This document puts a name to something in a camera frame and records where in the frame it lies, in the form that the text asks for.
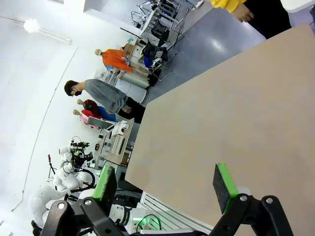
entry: gray sweater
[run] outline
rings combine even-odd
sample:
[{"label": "gray sweater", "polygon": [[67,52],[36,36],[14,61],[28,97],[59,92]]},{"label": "gray sweater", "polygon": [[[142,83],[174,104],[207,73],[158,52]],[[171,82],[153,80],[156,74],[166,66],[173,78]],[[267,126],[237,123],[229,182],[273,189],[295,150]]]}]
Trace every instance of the gray sweater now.
[{"label": "gray sweater", "polygon": [[86,80],[84,87],[85,91],[92,98],[114,113],[118,113],[120,109],[125,110],[128,107],[126,105],[127,95],[101,80]]}]

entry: bolt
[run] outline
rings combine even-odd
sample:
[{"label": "bolt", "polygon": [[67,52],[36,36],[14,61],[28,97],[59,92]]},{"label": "bolt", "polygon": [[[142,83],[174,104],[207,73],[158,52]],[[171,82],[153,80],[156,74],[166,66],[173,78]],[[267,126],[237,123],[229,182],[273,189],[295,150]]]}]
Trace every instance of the bolt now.
[{"label": "bolt", "polygon": [[266,202],[271,204],[274,200],[272,200],[272,198],[267,198]]},{"label": "bolt", "polygon": [[242,202],[247,201],[247,197],[245,195],[241,196],[240,199],[241,199]]},{"label": "bolt", "polygon": [[92,203],[91,200],[86,200],[86,201],[84,202],[85,205],[91,205],[91,203]]},{"label": "bolt", "polygon": [[59,208],[59,209],[63,209],[63,208],[64,208],[64,203],[59,203],[59,204],[58,204],[58,208]]}]

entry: computer monitor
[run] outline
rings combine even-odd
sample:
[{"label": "computer monitor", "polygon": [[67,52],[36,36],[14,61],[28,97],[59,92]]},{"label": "computer monitor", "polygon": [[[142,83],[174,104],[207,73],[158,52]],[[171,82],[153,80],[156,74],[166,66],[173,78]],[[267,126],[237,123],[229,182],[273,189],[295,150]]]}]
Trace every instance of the computer monitor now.
[{"label": "computer monitor", "polygon": [[110,130],[115,126],[116,122],[89,117],[87,124]]}]

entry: yellow sleeve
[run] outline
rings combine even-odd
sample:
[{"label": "yellow sleeve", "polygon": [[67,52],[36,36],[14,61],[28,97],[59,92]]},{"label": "yellow sleeve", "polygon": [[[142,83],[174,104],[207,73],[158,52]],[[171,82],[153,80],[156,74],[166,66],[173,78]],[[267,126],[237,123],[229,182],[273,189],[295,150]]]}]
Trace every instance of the yellow sleeve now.
[{"label": "yellow sleeve", "polygon": [[225,8],[228,12],[233,12],[238,4],[238,0],[210,0],[213,7]]}]

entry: ceiling light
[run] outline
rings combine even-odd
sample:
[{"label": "ceiling light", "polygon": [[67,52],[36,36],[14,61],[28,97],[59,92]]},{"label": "ceiling light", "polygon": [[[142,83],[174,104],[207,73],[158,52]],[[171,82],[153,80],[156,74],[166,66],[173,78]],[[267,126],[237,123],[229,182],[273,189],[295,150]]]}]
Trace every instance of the ceiling light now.
[{"label": "ceiling light", "polygon": [[24,29],[25,29],[27,32],[29,32],[29,33],[38,31],[38,29],[39,29],[39,25],[38,25],[36,19],[26,20],[26,21],[24,22],[23,26],[24,26]]}]

